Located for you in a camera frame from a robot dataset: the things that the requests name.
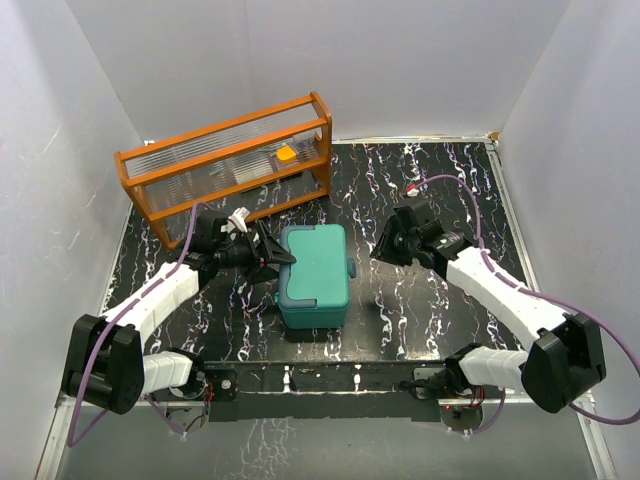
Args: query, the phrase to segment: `metal frame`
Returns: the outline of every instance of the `metal frame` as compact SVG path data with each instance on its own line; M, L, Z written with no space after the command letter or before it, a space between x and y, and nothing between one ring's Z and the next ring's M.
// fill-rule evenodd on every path
M487 154L489 155L489 160L491 162L491 168L496 178L496 183L498 186L498 190L500 192L502 203L507 215L507 221L509 223L509 227L511 229L516 250L518 252L518 256L520 258L523 271L527 280L527 284L533 288L538 289L538 283L536 281L535 275L533 273L533 268L531 265L531 261L529 259L527 249L522 238L522 233L520 227L517 222L517 218L515 212L513 210L513 205L511 203L511 199L507 190L507 186L505 184L505 179L502 173L502 164L498 157L498 152L496 151L495 145L492 140L485 135L478 136L425 136L425 137L370 137L370 138L359 138L359 139L345 139L334 141L335 144L347 144L347 143L439 143L439 142L482 142L487 146ZM127 222L125 222L123 227L123 235L124 231L126 231ZM116 265L117 257L114 260L114 269ZM422 363L422 364L431 364L432 362L414 362L414 363ZM356 392L333 392L335 394L351 394L354 395ZM487 399L486 403L497 403L496 399ZM166 406L169 408L173 407L182 407L182 408L201 408L202 402L199 401L169 401L169 402L159 402L160 405ZM459 405L466 404L468 400L466 399L443 399L439 400L439 405ZM533 401L527 395L513 395L507 398L507 404L522 404L522 403L533 403ZM40 461L40 465L38 468L38 472L36 473L36 479L41 480L54 480L56 478L58 468L60 466L60 462L62 460L62 455L65 448L65 440L67 430L69 428L69 423L71 420L71 414L73 410L73 405L75 404L75 399L61 396L58 404L56 406L56 413L54 416L53 424L51 426L51 430L49 432L49 437L47 439L47 443L45 445L45 449ZM587 411L594 411L594 401L593 397L588 394L576 401L576 404L580 407L584 408ZM147 407L149 408L149 404L144 401L139 401L136 403L134 408ZM600 425L597 422L592 422L589 419L577 415L578 420L580 422L580 426L582 429L583 437L587 446L587 450L591 457L592 464L594 466L597 478L599 480L615 480L617 478L615 474L615 469L613 467L613 463L611 461L611 457L609 455L609 451L607 445L605 443L604 437L602 435L602 431L600 429Z

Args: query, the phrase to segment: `orange object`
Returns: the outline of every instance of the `orange object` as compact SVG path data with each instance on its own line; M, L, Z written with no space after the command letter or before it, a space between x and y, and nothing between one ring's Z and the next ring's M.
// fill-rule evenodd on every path
M320 185L317 191L252 212L247 221L328 195L331 124L327 106L311 92L233 120L116 152L116 167L135 207L163 245L172 250L182 235L174 238L167 222L190 210L195 202L221 200L305 170L315 176ZM297 155L282 164L274 160L283 142L292 142L294 135L309 131L315 132L309 150L294 152Z
M284 147L278 149L276 155L278 157L278 160L280 160L282 163L295 162L296 158L298 157L296 151L289 145L285 145Z

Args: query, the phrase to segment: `black marble surface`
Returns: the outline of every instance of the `black marble surface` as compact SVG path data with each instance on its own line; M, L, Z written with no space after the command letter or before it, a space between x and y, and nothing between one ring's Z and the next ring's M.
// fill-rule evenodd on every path
M311 332L306 341L292 339L274 304L276 282L252 287L239 272L228 271L164 322L149 339L147 353L178 347L199 353L205 360L365 361L444 358L469 342L516 348L513 335L486 309L432 272L419 266L396 268L369 258L393 205L407 187L421 178L449 173L475 192L492 256L523 279L485 145L334 145L332 162L330 198L274 215L267 222L276 238L289 224L344 226L349 255L358 268L358 277L351 282L352 303L344 328L329 335ZM300 182L275 184L242 200L249 202L245 206L250 210L257 203L264 208L304 188ZM445 228L473 236L471 202L458 185L432 184L424 194ZM125 300L166 258L160 241L133 210L107 307Z

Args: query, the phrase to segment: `orange wooden rack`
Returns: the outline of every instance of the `orange wooden rack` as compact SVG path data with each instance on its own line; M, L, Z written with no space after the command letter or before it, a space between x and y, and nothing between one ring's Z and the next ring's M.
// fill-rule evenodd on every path
M186 142L193 142L196 139L216 134L217 132L233 129L234 127L256 122L261 119L266 119L267 117L278 115L306 105L311 105L313 107L313 110L317 115L316 119L274 132L268 132L264 135L257 136L256 138L242 139L242 141L234 145L223 146L223 148L214 149L204 154L181 159L174 164L160 166L160 168L154 169L150 172L132 177L128 174L127 164L135 159L147 157L149 154L184 145ZM256 187L260 187L292 175L297 175L305 170L310 170L313 173L317 185L319 186L316 191L293 198L287 202L264 210L252 212L248 221L256 220L266 215L271 215L281 210L294 207L303 202L308 202L315 198L328 195L331 187L331 123L331 113L327 106L316 92L311 92L305 97L265 108L233 120L217 123L193 132L178 135L156 143L151 143L128 152L116 152L115 161L118 176L120 177L120 183L127 192L127 195L129 195L129 198L131 198L135 207L147 219L152 231L158 236L166 248L172 250L178 245L181 239L170 238L167 231L167 219L190 210L195 202L215 202L231 195L246 192ZM197 198L192 198L188 201L176 203L168 208L162 208L160 210L153 209L149 202L148 188L153 184L202 168L215 162L220 162L261 149L271 144L277 145L283 141L291 139L294 135L312 130L319 130L322 133L322 135L316 134L313 140L315 152L317 152L317 156L315 156L315 158L300 161L290 167L281 168L274 173L219 190L215 190L215 186L212 182L212 191L209 193L200 195Z

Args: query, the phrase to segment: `white plastic casing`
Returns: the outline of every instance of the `white plastic casing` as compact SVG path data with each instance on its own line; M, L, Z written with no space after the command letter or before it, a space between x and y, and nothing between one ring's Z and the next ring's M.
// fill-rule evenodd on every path
M509 280L526 288L493 260L496 269ZM529 297L496 278L484 263L481 251L466 248L458 259L447 265L447 282L462 288L465 293L478 300L487 310L511 330L525 350L540 336L538 330L552 330L565 321L565 311L555 305Z
M524 392L520 365L528 355L524 351L478 347L467 353L459 365L471 385L495 385Z
M245 207L236 208L227 221L227 228L230 228L229 231L233 230L233 227L235 227L241 232L247 233L248 229L244 221L250 213L251 212L249 212Z
M191 360L175 352L146 355L144 365L144 387L142 395L163 388L180 387L187 383L191 372Z
M191 270L188 265L181 265L178 270L167 277L167 274L175 268L175 263L165 263L160 271L142 288L136 291L126 301L105 313L108 322L135 299L139 302L119 322L120 325L133 325L140 332L141 348L156 328L173 312L182 302L198 293L198 272ZM160 282L148 291L151 285Z

